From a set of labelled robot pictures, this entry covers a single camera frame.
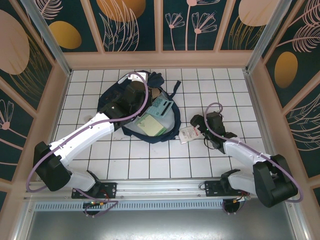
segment vent grille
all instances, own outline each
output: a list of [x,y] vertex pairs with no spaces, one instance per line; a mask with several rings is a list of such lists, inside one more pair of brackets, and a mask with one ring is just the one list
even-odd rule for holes
[[[66,212],[83,211],[84,203],[88,201],[75,202],[37,202],[36,212]],[[102,206],[93,206],[88,211],[104,210],[112,206],[113,203],[107,203]],[[202,200],[146,200],[146,201],[120,201],[113,207],[112,211],[128,210],[187,210],[187,209],[221,209],[222,199],[202,199]]]

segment black mounting plate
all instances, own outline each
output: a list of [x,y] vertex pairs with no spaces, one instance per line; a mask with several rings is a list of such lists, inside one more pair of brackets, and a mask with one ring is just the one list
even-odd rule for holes
[[241,190],[231,189],[229,192],[225,192],[219,180],[205,181],[204,188],[207,197],[237,197],[242,195]]
[[[108,194],[109,199],[116,198],[117,183],[116,182],[102,182],[98,193],[94,196],[92,196],[88,192],[85,192],[85,193],[95,199],[105,199],[106,198],[105,192],[106,192],[106,194]],[[72,199],[86,199],[86,197],[84,197],[80,192],[78,192],[75,189],[72,189],[71,198]]]

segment flower drawing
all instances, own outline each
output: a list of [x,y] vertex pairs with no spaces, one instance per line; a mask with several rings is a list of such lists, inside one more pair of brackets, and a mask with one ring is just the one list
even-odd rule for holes
[[192,14],[192,24],[195,33],[194,50],[197,50],[198,34],[210,33],[217,30],[214,13],[203,13],[199,18],[199,12]]
[[185,22],[183,21],[183,17],[181,16],[181,13],[179,14],[173,13],[172,16],[170,13],[167,13],[165,15],[165,20],[168,23],[168,26],[170,28],[172,47],[173,47],[173,50],[175,51],[176,49],[175,49],[172,29],[183,27],[185,25]]
[[190,8],[197,5],[210,5],[217,4],[220,0],[186,0],[186,3],[189,5],[188,12],[186,15],[186,27],[185,27],[185,50],[188,51],[188,25],[189,25],[189,15]]
[[[3,130],[3,131],[9,130],[9,131],[13,132],[14,134],[26,139],[27,138],[26,136],[11,129],[11,120],[12,120],[12,117],[14,114],[14,108],[15,108],[15,105],[12,102],[8,101],[6,104],[3,99],[0,100],[0,130]],[[23,147],[20,147],[16,144],[8,142],[2,138],[0,138],[0,142],[7,144],[13,148],[23,150]],[[5,162],[0,162],[0,164],[15,165],[15,163],[11,164],[11,163],[5,163]]]

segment yellow notepad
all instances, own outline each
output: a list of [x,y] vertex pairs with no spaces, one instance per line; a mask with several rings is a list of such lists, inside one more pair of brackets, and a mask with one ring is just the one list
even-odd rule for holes
[[150,137],[159,136],[167,130],[150,114],[143,115],[135,124]]

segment dark blue backpack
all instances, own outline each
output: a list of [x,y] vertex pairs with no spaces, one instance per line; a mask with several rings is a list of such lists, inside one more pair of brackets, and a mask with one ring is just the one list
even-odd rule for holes
[[[176,85],[174,86],[173,89],[173,93],[172,94],[168,94],[166,93],[163,88],[161,87],[161,85],[165,82],[164,78],[161,76],[161,73],[156,73],[153,72],[150,74],[150,72],[147,71],[142,71],[142,72],[146,72],[148,74],[148,81],[147,81],[147,85],[149,87],[152,88],[159,88],[162,90],[162,92],[166,95],[166,97],[168,98],[168,100],[173,101],[173,97],[175,96],[181,81],[177,81]],[[108,90],[106,90],[102,96],[99,98],[99,102],[98,102],[98,108],[97,110],[99,111],[105,104],[109,103],[112,101],[112,99],[114,99],[119,93],[123,94],[123,92],[126,89],[126,86],[131,82],[131,80],[129,80],[128,78],[125,79],[122,83],[118,83],[116,82],[114,85],[112,85]],[[181,125],[181,116],[180,116],[180,110],[178,108],[178,106],[176,105],[175,102],[173,102],[172,105],[172,111],[174,113],[174,127],[160,135],[160,136],[147,136],[147,135],[143,135],[140,134],[138,132],[135,132],[125,126],[122,127],[123,133],[127,136],[131,136],[134,135],[137,138],[151,143],[151,144],[155,144],[158,142],[165,142],[171,139],[174,139],[175,136],[177,136],[179,134],[179,129],[180,129],[180,125]]]

